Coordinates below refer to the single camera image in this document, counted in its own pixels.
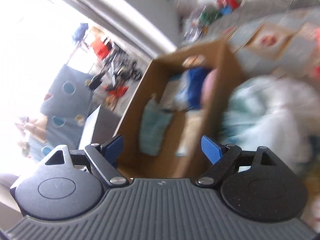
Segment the round hole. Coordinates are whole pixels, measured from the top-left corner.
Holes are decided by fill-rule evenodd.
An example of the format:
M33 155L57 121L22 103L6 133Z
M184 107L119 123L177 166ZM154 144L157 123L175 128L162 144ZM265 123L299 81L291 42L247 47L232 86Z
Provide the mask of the round hole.
M64 118L61 118L61 117L58 117L58 116L52 117L52 121L55 124L55 126L58 127L58 128L62 127L66 122L66 120Z
M205 62L205 56L203 55L194 55L187 57L186 60L182 63L184 67L193 67L193 66L200 66Z
M64 83L62 88L63 91L66 92L68 95L72 95L76 91L76 86L69 81Z
M78 114L75 118L77 124L79 126L84 126L84 123L85 123L85 119L84 119L84 116L82 114Z
M52 151L52 149L49 146L44 146L41 149L41 152L44 154L44 156L47 156L51 151Z

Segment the blue fabric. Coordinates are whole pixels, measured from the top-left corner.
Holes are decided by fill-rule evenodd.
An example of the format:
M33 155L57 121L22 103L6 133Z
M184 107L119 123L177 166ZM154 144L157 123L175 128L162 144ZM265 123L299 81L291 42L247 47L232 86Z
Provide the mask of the blue fabric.
M179 110L200 109L201 89L210 70L204 67L191 68L182 74L180 91L176 96Z
M89 28L87 23L80 23L80 26L76 30L76 32L72 35L72 40L74 43L77 43L79 41L82 41L85 35L85 32Z
M157 156L164 138L165 130L173 114L163 111L154 99L144 108L140 125L139 143L142 153Z

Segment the folded cloth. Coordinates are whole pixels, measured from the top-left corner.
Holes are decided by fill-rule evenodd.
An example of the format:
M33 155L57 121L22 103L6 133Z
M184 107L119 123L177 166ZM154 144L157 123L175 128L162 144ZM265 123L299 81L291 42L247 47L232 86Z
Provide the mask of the folded cloth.
M320 137L320 97L308 84L294 79L252 78L231 95L222 135L222 144L233 143L243 150L267 146L301 174Z
M176 156L188 156L193 146L200 143L198 134L202 125L204 110L190 110L186 113L186 121L183 128L180 144Z
M140 125L139 144L142 153L157 156L164 138L165 130L172 120L173 114L168 113L151 99L143 110Z
M179 83L181 79L181 74L173 76L170 78L169 82L167 83L162 97L160 99L160 106L162 109L167 110L175 110L174 100L179 91Z

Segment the cardboard box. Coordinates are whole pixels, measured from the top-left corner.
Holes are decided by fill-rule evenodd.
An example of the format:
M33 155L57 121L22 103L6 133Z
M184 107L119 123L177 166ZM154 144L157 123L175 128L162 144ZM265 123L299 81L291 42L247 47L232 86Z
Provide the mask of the cardboard box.
M279 59L289 46L294 32L278 25L263 23L255 31L245 48L266 58Z
M139 130L145 105L156 95L159 102L169 79L186 70L182 63L187 57L203 55L205 65L217 68L216 81L212 89L210 103L206 106L201 124L201 132L189 149L189 155L175 155L185 124L185 112L177 112L168 126L161 152L157 157L139 151ZM124 137L124 150L117 159L118 170L127 178L196 178L209 167L200 148L202 135L217 138L223 112L229 97L238 85L246 80L238 62L224 41L197 44L161 56L151 62L135 94L125 111L116 131Z

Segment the metal screw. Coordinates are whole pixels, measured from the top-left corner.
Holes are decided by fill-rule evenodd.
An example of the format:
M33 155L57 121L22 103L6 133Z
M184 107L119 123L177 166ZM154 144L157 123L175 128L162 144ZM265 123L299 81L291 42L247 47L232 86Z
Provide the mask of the metal screw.
M124 177L113 177L110 182L114 185L122 185L127 182Z
M209 177L202 177L198 180L198 183L201 185L211 185L214 183L214 179Z

